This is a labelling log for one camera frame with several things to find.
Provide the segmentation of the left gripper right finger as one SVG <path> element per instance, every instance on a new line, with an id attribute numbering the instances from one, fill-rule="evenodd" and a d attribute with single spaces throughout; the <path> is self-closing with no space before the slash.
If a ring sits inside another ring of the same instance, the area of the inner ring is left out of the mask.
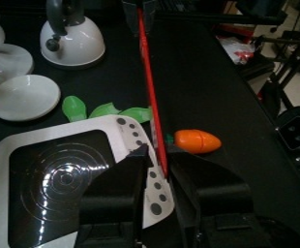
<path id="1" fill-rule="evenodd" d="M 168 155 L 184 248 L 253 248 L 250 190 L 221 165 L 186 152 Z"/>

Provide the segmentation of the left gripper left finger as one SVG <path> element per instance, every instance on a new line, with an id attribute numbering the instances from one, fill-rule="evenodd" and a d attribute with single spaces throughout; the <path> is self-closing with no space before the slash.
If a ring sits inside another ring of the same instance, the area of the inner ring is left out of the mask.
<path id="1" fill-rule="evenodd" d="M 149 147 L 142 144 L 82 194 L 76 248 L 142 248 Z"/>

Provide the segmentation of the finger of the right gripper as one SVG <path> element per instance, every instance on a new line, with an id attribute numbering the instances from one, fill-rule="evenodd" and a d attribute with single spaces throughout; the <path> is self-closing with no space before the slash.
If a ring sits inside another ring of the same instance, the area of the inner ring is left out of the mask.
<path id="1" fill-rule="evenodd" d="M 138 0 L 121 0 L 125 21 L 133 34 L 138 33 Z"/>
<path id="2" fill-rule="evenodd" d="M 144 25 L 145 29 L 150 30 L 156 11 L 156 0 L 142 1 Z"/>

